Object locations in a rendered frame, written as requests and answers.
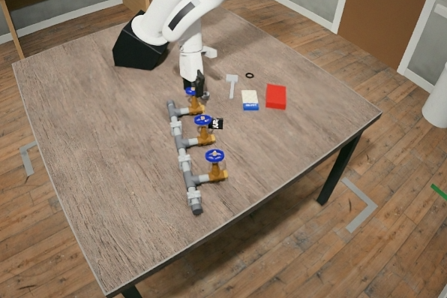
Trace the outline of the black tag with gold chain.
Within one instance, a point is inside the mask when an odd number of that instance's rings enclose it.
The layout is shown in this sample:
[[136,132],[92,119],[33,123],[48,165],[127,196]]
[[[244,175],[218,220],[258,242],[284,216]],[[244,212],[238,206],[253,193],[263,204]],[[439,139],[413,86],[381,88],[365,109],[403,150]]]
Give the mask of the black tag with gold chain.
[[[203,110],[203,106],[202,106]],[[205,115],[203,110],[203,115]],[[211,118],[211,122],[208,124],[208,128],[210,129],[223,129],[223,121],[224,118]]]

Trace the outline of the red block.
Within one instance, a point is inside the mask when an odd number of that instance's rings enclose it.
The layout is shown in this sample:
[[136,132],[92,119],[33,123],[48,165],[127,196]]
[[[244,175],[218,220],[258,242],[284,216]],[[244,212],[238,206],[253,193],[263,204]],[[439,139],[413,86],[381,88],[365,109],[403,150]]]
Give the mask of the red block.
[[285,110],[286,86],[267,84],[267,97],[265,107]]

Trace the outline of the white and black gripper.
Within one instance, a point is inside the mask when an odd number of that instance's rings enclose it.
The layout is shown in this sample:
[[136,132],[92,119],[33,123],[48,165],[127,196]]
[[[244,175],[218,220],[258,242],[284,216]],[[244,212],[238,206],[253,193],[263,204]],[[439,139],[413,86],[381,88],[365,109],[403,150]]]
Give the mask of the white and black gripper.
[[[183,79],[184,90],[191,87],[191,82],[194,81],[194,84],[196,86],[196,98],[202,97],[204,95],[203,86],[205,77],[203,76],[203,64],[200,51],[195,53],[180,52],[180,74]],[[197,81],[199,81],[198,84]]]

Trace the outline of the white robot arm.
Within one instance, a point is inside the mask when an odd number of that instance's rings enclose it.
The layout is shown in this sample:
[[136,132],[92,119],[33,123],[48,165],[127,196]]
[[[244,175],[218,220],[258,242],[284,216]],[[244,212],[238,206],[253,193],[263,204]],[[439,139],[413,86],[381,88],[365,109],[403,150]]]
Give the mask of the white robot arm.
[[195,53],[201,50],[201,55],[214,58],[217,57],[217,50],[202,46],[200,17],[225,1],[153,0],[145,16],[133,19],[132,29],[137,37],[148,44],[163,45],[167,41],[178,41],[180,52]]

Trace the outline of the grey and white pipe manifold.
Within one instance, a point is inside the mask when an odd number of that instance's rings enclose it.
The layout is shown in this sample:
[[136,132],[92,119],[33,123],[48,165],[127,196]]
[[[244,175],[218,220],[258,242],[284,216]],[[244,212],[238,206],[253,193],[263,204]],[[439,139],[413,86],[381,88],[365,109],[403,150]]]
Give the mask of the grey and white pipe manifold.
[[[204,146],[208,143],[213,143],[215,141],[215,136],[207,134],[206,125],[212,121],[212,118],[207,115],[200,115],[194,118],[194,122],[201,126],[200,136],[196,136],[196,138],[188,139],[183,138],[182,136],[182,124],[181,121],[178,122],[178,116],[183,114],[196,115],[197,113],[202,113],[204,106],[200,107],[200,104],[197,104],[197,98],[195,97],[195,87],[189,87],[185,89],[186,94],[191,95],[192,102],[191,106],[187,108],[176,108],[173,100],[168,100],[166,105],[168,106],[169,119],[172,121],[170,123],[172,136],[175,135],[175,145],[177,148],[178,156],[178,165],[179,169],[183,170],[183,177],[187,193],[187,202],[188,206],[191,206],[191,210],[193,214],[200,214],[203,211],[201,206],[201,196],[200,191],[196,191],[196,185],[199,185],[201,182],[218,182],[219,180],[224,180],[228,177],[226,170],[219,170],[218,162],[224,159],[224,152],[219,149],[212,149],[207,151],[205,154],[205,159],[207,161],[212,162],[211,172],[208,172],[206,175],[193,175],[191,168],[191,158],[190,155],[186,155],[186,147],[190,147],[192,145]],[[190,92],[188,92],[190,91]],[[203,110],[202,110],[203,109]],[[201,119],[197,121],[198,119]],[[206,119],[209,119],[206,121]],[[179,128],[180,127],[180,128]],[[210,155],[213,153],[212,155]],[[218,155],[220,153],[221,155]],[[213,158],[209,158],[213,157]],[[220,157],[220,158],[217,158]]]

